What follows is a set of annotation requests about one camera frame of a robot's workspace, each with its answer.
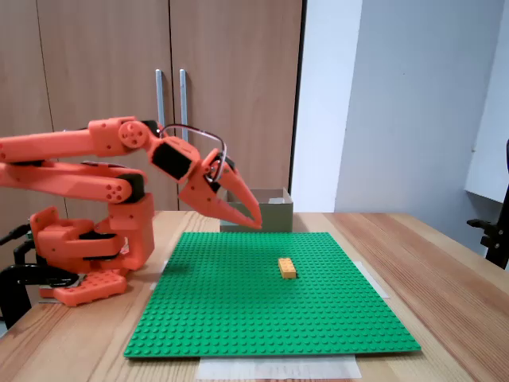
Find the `cabinet handle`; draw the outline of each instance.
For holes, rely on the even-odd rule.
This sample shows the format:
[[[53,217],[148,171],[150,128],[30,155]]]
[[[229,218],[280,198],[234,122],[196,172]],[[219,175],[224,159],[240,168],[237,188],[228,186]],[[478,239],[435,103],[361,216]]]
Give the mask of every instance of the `cabinet handle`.
[[[188,86],[187,86],[187,73],[184,69],[180,70],[181,76],[181,123],[183,125],[188,124]],[[182,130],[182,139],[189,142],[189,136],[187,129]]]
[[[162,88],[162,70],[156,69],[156,91],[157,91],[157,119],[164,129],[165,120],[165,98]]]

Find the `yellow lego brick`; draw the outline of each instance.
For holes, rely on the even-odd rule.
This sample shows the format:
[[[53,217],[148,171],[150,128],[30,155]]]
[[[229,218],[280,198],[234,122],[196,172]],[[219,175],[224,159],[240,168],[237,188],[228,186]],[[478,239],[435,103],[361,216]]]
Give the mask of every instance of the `yellow lego brick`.
[[[296,279],[297,272],[293,266],[292,260],[289,258],[278,259],[279,271],[284,279]]]

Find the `cabinet door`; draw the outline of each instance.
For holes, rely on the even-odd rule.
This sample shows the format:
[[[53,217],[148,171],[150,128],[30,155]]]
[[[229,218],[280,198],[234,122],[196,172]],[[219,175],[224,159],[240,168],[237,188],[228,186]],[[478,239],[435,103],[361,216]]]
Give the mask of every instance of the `cabinet door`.
[[[301,28],[298,0],[170,0],[173,93],[188,123],[219,135],[251,188],[288,187]],[[189,141],[207,154],[205,138]]]
[[[0,136],[51,132],[36,3],[0,0],[0,36]],[[1,188],[0,236],[51,205],[65,216],[63,197]],[[0,270],[14,263],[12,251],[21,243],[2,246]],[[27,260],[35,261],[33,251]]]
[[[155,70],[173,121],[167,0],[44,0],[38,2],[41,44],[55,131],[91,119],[135,115],[157,120]],[[126,157],[79,158],[144,170],[156,209],[177,209],[177,186],[153,168],[145,151]],[[102,219],[106,205],[66,199],[69,217]]]

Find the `cardboard box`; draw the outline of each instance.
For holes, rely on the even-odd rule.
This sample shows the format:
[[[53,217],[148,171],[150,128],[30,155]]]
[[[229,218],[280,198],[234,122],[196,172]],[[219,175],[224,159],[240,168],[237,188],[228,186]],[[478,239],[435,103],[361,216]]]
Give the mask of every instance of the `cardboard box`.
[[[286,189],[252,189],[251,192],[260,204],[262,229],[251,229],[221,220],[221,232],[292,232],[293,201]],[[225,200],[229,205],[249,216],[246,207],[235,195],[227,192]]]

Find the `table surface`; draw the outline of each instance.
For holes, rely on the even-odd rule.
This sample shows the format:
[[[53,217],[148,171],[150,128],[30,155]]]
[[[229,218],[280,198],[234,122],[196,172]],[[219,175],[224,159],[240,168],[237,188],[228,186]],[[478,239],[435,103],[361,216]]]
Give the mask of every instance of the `table surface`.
[[[509,380],[509,278],[405,214],[298,213],[295,232],[330,232],[390,295],[420,353],[357,357],[365,381]],[[156,247],[125,294],[76,308],[39,304],[0,340],[3,381],[192,381],[196,358],[122,355],[182,232],[218,232],[195,212],[160,212]]]

